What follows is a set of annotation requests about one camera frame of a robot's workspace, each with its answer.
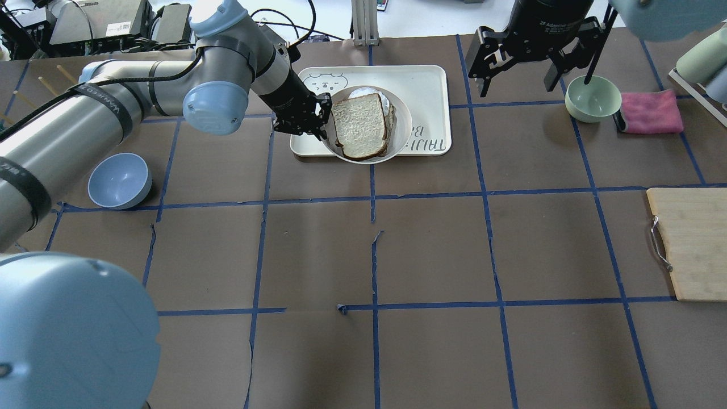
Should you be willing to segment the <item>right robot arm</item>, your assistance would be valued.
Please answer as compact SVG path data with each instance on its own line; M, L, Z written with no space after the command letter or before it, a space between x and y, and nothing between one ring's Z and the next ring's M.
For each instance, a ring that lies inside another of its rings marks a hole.
M465 57L466 73L481 97L491 80L519 63L550 61L544 79L552 91L564 74L587 68L592 81L617 18L639 39L672 41L725 20L724 1L610 1L603 19L589 16L592 1L516 1L506 28L480 26Z

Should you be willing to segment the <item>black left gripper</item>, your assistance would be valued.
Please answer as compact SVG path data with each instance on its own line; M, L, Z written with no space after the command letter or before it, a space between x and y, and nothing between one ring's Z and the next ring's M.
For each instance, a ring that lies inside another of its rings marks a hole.
M313 135L325 140L325 125L332 111L332 96L317 95L295 72L289 72L282 84L264 95L264 103L275 114L275 132L289 135Z

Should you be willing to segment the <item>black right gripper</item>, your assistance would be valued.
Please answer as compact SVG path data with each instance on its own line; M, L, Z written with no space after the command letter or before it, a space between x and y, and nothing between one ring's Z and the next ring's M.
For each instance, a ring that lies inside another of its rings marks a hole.
M553 91L565 73L589 67L603 40L603 26L595 16L586 18L592 1L516 1L504 32L488 26L476 28L465 54L467 77L475 81L479 96L487 96L496 75L498 57L517 62L549 59L544 78ZM571 52L562 49L576 39Z

